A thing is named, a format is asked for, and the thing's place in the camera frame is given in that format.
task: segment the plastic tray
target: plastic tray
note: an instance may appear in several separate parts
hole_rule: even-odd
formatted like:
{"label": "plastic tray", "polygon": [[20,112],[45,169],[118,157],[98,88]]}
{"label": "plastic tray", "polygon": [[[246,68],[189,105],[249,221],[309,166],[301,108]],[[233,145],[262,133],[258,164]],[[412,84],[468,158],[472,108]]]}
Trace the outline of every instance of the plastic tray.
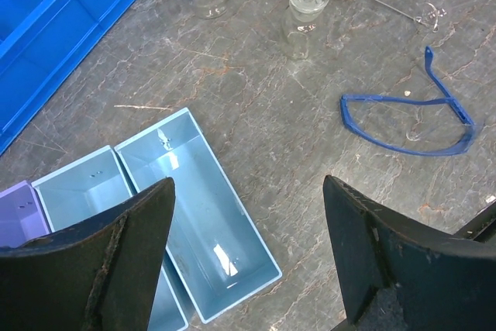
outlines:
{"label": "plastic tray", "polygon": [[167,252],[207,323],[281,277],[274,258],[188,109],[115,148],[136,190],[170,176]]}
{"label": "plastic tray", "polygon": [[[34,181],[33,187],[38,191],[54,232],[110,209],[133,195],[119,160],[109,146]],[[189,300],[182,294],[181,287],[177,274],[164,263],[153,302],[150,330],[177,331],[188,327],[192,307],[188,306]]]}
{"label": "plastic tray", "polygon": [[0,0],[0,155],[134,0]]}
{"label": "plastic tray", "polygon": [[167,254],[158,278],[157,293],[153,302],[149,331],[182,331],[195,309],[181,279]]}
{"label": "plastic tray", "polygon": [[0,192],[0,247],[19,247],[48,234],[47,222],[27,181]]}

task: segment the marble countertop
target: marble countertop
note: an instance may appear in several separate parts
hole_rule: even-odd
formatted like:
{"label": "marble countertop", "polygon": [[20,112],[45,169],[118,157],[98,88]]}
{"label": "marble countertop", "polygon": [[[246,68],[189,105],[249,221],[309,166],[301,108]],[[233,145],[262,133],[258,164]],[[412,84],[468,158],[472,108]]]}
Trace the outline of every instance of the marble countertop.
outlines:
{"label": "marble countertop", "polygon": [[[436,34],[370,0],[331,0],[318,53],[299,62],[277,41],[288,0],[233,1],[233,14],[205,21],[179,0],[137,0],[0,158],[0,189],[187,106],[284,273],[208,325],[195,317],[190,329],[328,331],[345,313],[324,215],[326,174],[448,233],[496,195],[496,0],[383,0],[406,12],[417,2],[447,5],[449,24]],[[394,153],[343,126],[343,93],[435,95],[425,45],[481,124],[467,154]]]}

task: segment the blue plastic crate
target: blue plastic crate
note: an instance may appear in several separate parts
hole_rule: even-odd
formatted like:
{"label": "blue plastic crate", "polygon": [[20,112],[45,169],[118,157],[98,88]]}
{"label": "blue plastic crate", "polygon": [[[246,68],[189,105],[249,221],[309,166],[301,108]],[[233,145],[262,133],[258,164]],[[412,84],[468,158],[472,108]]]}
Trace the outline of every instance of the blue plastic crate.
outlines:
{"label": "blue plastic crate", "polygon": [[[33,187],[52,232],[110,209],[134,192],[109,146],[34,181]],[[192,313],[193,305],[166,258],[160,271],[148,330],[186,329]]]}
{"label": "blue plastic crate", "polygon": [[134,0],[0,0],[0,155]]}
{"label": "blue plastic crate", "polygon": [[176,184],[167,252],[207,323],[282,275],[188,109],[115,147],[137,191]]}

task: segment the purple plastic tray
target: purple plastic tray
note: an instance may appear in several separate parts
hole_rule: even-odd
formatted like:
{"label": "purple plastic tray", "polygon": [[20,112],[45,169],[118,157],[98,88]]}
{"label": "purple plastic tray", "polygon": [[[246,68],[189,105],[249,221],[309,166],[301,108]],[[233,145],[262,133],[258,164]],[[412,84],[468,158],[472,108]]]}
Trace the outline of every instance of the purple plastic tray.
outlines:
{"label": "purple plastic tray", "polygon": [[36,192],[28,181],[0,192],[0,247],[19,247],[49,232]]}

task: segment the light blue plastic tray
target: light blue plastic tray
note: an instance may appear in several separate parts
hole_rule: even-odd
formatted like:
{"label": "light blue plastic tray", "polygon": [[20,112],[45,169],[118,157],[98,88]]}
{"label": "light blue plastic tray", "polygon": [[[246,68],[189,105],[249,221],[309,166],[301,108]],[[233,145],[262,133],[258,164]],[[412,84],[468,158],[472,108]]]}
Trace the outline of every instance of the light blue plastic tray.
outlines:
{"label": "light blue plastic tray", "polygon": [[166,176],[174,179],[167,252],[203,323],[281,277],[188,109],[115,150],[138,191]]}
{"label": "light blue plastic tray", "polygon": [[[133,195],[119,160],[109,146],[34,181],[32,185],[38,191],[52,232],[110,209]],[[153,301],[149,330],[186,329],[191,310],[192,304],[181,280],[166,259]]]}

